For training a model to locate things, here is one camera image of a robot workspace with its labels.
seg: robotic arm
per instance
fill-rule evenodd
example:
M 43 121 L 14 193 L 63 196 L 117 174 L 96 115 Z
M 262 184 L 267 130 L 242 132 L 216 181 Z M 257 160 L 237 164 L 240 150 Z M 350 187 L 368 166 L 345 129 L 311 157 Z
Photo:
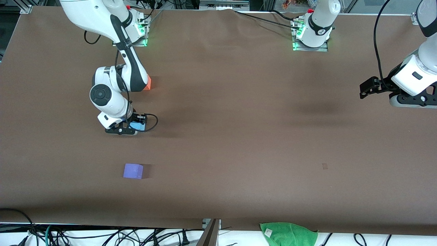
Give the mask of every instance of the robotic arm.
M 306 13 L 299 17 L 304 26 L 296 38 L 308 47 L 320 47 L 329 39 L 332 24 L 340 13 L 341 5 L 338 0 L 320 0 L 313 13 Z
M 437 0 L 422 0 L 417 20 L 427 38 L 420 47 L 395 67 L 388 77 L 371 77 L 360 85 L 360 98 L 386 91 L 395 107 L 437 109 Z
M 99 67 L 94 73 L 90 99 L 101 111 L 97 117 L 100 123 L 110 134 L 136 135 L 143 131 L 146 114 L 136 113 L 121 92 L 150 89 L 150 77 L 132 46 L 144 35 L 140 30 L 144 14 L 128 10 L 122 0 L 60 0 L 60 3 L 73 24 L 111 39 L 125 61 L 123 65 Z

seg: metal frame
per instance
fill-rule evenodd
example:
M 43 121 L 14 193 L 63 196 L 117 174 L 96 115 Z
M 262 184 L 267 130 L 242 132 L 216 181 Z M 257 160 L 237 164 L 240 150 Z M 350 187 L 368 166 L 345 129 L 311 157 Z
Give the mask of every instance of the metal frame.
M 199 2 L 199 10 L 223 9 L 250 11 L 250 2 L 249 0 L 200 0 Z
M 211 219 L 196 246 L 217 246 L 221 222 L 220 219 Z
M 346 0 L 340 0 L 341 3 L 341 12 L 342 13 L 350 13 L 352 9 L 357 4 L 358 0 L 352 0 L 352 2 L 346 6 Z M 276 4 L 276 0 L 264 0 L 264 10 L 273 9 Z
M 20 8 L 20 14 L 29 14 L 32 11 L 33 6 L 45 6 L 47 4 L 47 0 L 40 1 L 39 3 L 36 0 L 13 0 L 17 6 Z

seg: cable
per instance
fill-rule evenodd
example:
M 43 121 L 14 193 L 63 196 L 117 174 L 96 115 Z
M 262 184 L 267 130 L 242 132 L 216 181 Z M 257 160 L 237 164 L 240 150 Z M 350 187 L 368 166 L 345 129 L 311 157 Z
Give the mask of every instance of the cable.
M 279 22 L 274 22 L 274 21 L 271 21 L 271 20 L 266 20 L 266 19 L 259 18 L 259 17 L 253 16 L 253 15 L 250 15 L 250 14 L 241 13 L 241 12 L 238 12 L 238 11 L 235 11 L 235 10 L 234 10 L 234 12 L 235 12 L 235 13 L 238 13 L 238 14 L 246 15 L 246 16 L 249 16 L 249 17 L 252 17 L 252 18 L 258 19 L 258 20 L 267 21 L 267 22 L 270 22 L 270 23 L 273 23 L 273 24 L 277 24 L 277 25 L 285 26 L 285 27 L 288 27 L 288 28 L 292 28 L 292 29 L 296 29 L 296 30 L 299 29 L 298 27 L 295 27 L 295 26 L 290 26 L 290 25 L 286 25 L 286 24 L 279 23 Z
M 287 16 L 283 15 L 281 12 L 279 12 L 279 11 L 277 11 L 277 10 L 274 10 L 274 9 L 269 10 L 269 12 L 277 13 L 279 16 L 281 16 L 282 18 L 284 18 L 284 19 L 286 19 L 286 20 L 289 20 L 289 21 L 293 21 L 293 19 L 294 19 L 294 18 L 288 18 Z
M 117 50 L 117 54 L 115 55 L 115 69 L 117 69 L 117 60 L 118 60 L 118 50 Z M 149 114 L 149 113 L 145 113 L 145 115 L 146 115 L 146 123 L 147 123 L 147 116 L 149 115 L 149 116 L 153 116 L 153 117 L 155 117 L 155 119 L 156 119 L 156 122 L 155 122 L 155 124 L 151 127 L 151 128 L 149 128 L 149 129 L 145 129 L 145 130 L 138 130 L 138 129 L 136 129 L 136 128 L 134 128 L 134 127 L 132 127 L 131 126 L 131 118 L 128 118 L 128 113 L 129 113 L 129 104 L 130 105 L 132 105 L 132 101 L 131 101 L 131 99 L 130 99 L 130 96 L 129 96 L 129 90 L 128 90 L 128 87 L 126 86 L 126 83 L 125 83 L 125 81 L 123 80 L 123 79 L 121 79 L 121 81 L 123 82 L 123 86 L 125 87 L 125 89 L 126 89 L 126 93 L 127 93 L 127 97 L 128 97 L 128 106 L 126 107 L 126 123 L 128 124 L 128 129 L 132 129 L 132 130 L 135 130 L 135 131 L 137 131 L 137 132 L 148 132 L 148 131 L 151 131 L 151 130 L 153 130 L 157 125 L 158 125 L 158 116 L 156 116 L 156 115 L 154 115 L 154 114 Z
M 148 14 L 148 15 L 147 15 L 146 17 L 144 17 L 143 19 L 140 19 L 139 21 L 143 21 L 143 20 L 149 18 L 149 17 L 152 15 L 152 13 L 153 13 L 154 10 L 155 10 L 155 9 L 152 9 L 152 11 L 150 11 L 150 14 Z
M 113 233 L 111 234 L 106 234 L 106 235 L 99 235 L 99 236 L 89 236 L 89 237 L 71 237 L 71 236 L 65 236 L 66 238 L 71 238 L 71 239 L 88 239 L 88 238 L 97 238 L 97 237 L 106 237 L 106 236 L 111 236 Z
M 184 229 L 182 229 L 182 246 L 188 245 L 190 244 L 190 241 L 187 238 L 187 233 L 185 232 Z
M 144 239 L 144 241 L 139 245 L 139 246 L 144 246 L 146 245 L 148 242 L 150 242 L 153 239 L 153 236 L 158 235 L 159 233 L 163 232 L 164 229 L 158 229 L 156 231 L 154 231 L 152 234 L 150 234 L 146 239 Z
M 381 7 L 381 10 L 378 13 L 378 16 L 376 17 L 376 21 L 375 21 L 375 27 L 373 28 L 373 46 L 375 47 L 375 54 L 376 54 L 376 60 L 378 61 L 378 69 L 379 69 L 379 77 L 381 77 L 381 81 L 384 84 L 384 86 L 389 90 L 389 91 L 393 91 L 391 88 L 388 88 L 387 85 L 385 84 L 384 81 L 384 76 L 382 75 L 382 68 L 381 68 L 381 60 L 379 59 L 379 52 L 378 52 L 378 47 L 376 44 L 376 27 L 378 26 L 378 21 L 379 21 L 379 17 L 382 14 L 382 11 L 384 10 L 384 8 L 387 6 L 387 4 L 390 2 L 390 0 L 387 0 Z
M 28 237 L 29 236 L 26 236 L 25 238 L 23 238 L 23 240 L 18 244 L 18 246 L 25 246 Z
M 97 37 L 97 39 L 96 39 L 96 41 L 94 41 L 94 42 L 88 42 L 88 40 L 87 40 L 87 32 L 88 31 L 84 31 L 83 32 L 83 39 L 85 40 L 85 42 L 87 42 L 88 44 L 96 44 L 98 41 L 99 41 L 99 39 L 100 39 L 100 37 L 102 36 L 102 35 L 99 35 L 98 37 Z
M 358 242 L 357 235 L 360 235 L 360 237 L 363 239 L 364 245 L 362 245 L 361 243 Z M 366 240 L 364 239 L 363 235 L 361 235 L 360 233 L 354 234 L 354 240 L 359 246 L 367 246 Z
M 388 242 L 390 241 L 390 238 L 392 238 L 391 234 L 388 236 L 387 241 L 385 242 L 385 246 L 388 246 Z
M 49 246 L 49 231 L 50 231 L 50 227 L 52 227 L 52 225 L 49 225 L 47 227 L 47 230 L 45 231 L 45 246 Z
M 31 225 L 31 227 L 32 227 L 33 232 L 34 232 L 35 235 L 36 235 L 36 246 L 39 246 L 38 232 L 37 232 L 36 229 L 35 229 L 35 225 L 34 225 L 34 223 L 33 223 L 32 220 L 29 218 L 29 216 L 27 216 L 27 214 L 25 214 L 25 213 L 24 213 L 23 211 L 21 211 L 21 210 L 15 209 L 15 208 L 0 208 L 0 211 L 13 211 L 13 212 L 20 213 L 20 214 L 22 214 L 24 217 L 26 217 L 26 219 L 29 221 L 29 223 L 30 223 L 30 225 Z
M 164 236 L 166 236 L 166 237 L 164 237 L 161 240 L 159 240 L 158 242 L 154 243 L 153 246 L 158 246 L 161 241 L 163 241 L 164 239 L 166 239 L 168 237 L 171 237 L 173 235 L 177 235 L 179 237 L 179 245 L 180 245 L 181 244 L 181 242 L 180 242 L 180 235 L 179 235 L 180 232 L 182 232 L 182 231 L 179 231 L 179 232 L 170 232 L 170 233 L 167 233 L 167 234 L 164 234 L 164 235 L 160 236 L 159 238 L 164 237 Z
M 156 17 L 158 17 L 158 15 L 159 15 L 162 11 L 163 11 L 163 10 L 161 10 L 157 15 L 155 15 L 155 17 L 153 17 L 153 19 L 150 21 L 149 24 L 151 24 L 151 23 L 156 19 Z
M 142 7 L 143 7 L 144 9 L 146 9 L 146 7 L 145 7 L 144 4 L 142 3 L 142 1 L 139 1 L 139 2 L 141 3 Z
M 118 233 L 118 239 L 117 239 L 117 241 L 119 240 L 119 242 L 116 243 L 115 246 L 119 246 L 120 243 L 121 243 L 123 240 L 125 240 L 125 239 L 126 239 L 126 240 L 130 240 L 130 241 L 135 245 L 135 243 L 134 243 L 131 239 L 128 239 L 128 237 L 129 237 L 130 234 L 134 233 L 136 230 L 138 230 L 138 229 L 133 229 L 133 230 L 132 230 L 131 232 L 129 232 L 127 235 L 121 233 L 122 235 L 124 235 L 123 238 L 120 238 L 120 233 Z
M 332 232 L 326 237 L 325 241 L 323 242 L 323 244 L 321 246 L 326 246 L 326 244 L 328 243 L 329 238 L 332 236 Z

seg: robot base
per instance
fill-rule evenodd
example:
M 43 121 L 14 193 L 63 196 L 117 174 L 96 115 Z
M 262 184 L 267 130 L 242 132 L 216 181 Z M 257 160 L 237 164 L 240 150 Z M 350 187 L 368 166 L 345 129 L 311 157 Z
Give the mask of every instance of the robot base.
M 294 20 L 290 21 L 291 26 L 297 26 L 300 29 L 291 29 L 291 38 L 293 41 L 293 50 L 301 50 L 301 51 L 321 51 L 321 52 L 327 52 L 328 51 L 328 42 L 325 41 L 322 46 L 312 48 L 304 45 L 302 41 L 296 38 L 297 35 L 299 35 L 303 29 L 305 29 L 305 19 L 303 16 L 299 16 L 297 18 L 294 18 Z
M 108 134 L 135 136 L 138 131 L 133 128 L 140 130 L 140 132 L 144 131 L 147 124 L 147 115 L 143 113 L 133 112 L 132 116 L 129 118 L 129 122 L 131 124 L 131 127 L 128 127 L 127 122 L 123 121 L 111 127 L 110 129 L 105 129 L 105 132 Z
M 149 16 L 142 22 L 139 22 L 138 29 L 140 32 L 144 33 L 144 36 L 140 37 L 137 41 L 132 43 L 132 46 L 135 47 L 146 47 L 147 42 L 149 40 L 149 32 L 150 32 L 150 21 L 152 20 L 152 17 Z

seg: mounting plate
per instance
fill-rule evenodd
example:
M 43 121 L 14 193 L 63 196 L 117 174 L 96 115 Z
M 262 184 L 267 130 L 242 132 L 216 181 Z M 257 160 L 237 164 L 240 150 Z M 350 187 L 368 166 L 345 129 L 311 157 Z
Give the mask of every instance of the mounting plate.
M 303 16 L 299 16 L 294 18 L 292 21 L 290 21 L 291 26 L 297 26 L 300 29 L 292 29 L 291 28 L 291 39 L 293 42 L 293 50 L 301 50 L 301 51 L 320 51 L 320 52 L 327 52 L 328 51 L 328 42 L 325 41 L 322 46 L 312 48 L 304 45 L 302 41 L 296 38 L 299 32 L 301 32 L 305 28 L 305 20 Z
M 139 22 L 138 25 L 145 25 L 144 27 L 139 27 L 140 31 L 144 33 L 144 36 L 140 37 L 137 41 L 132 43 L 134 47 L 146 47 L 147 42 L 149 40 L 149 32 L 150 32 L 150 21 L 152 17 L 149 16 L 142 22 Z

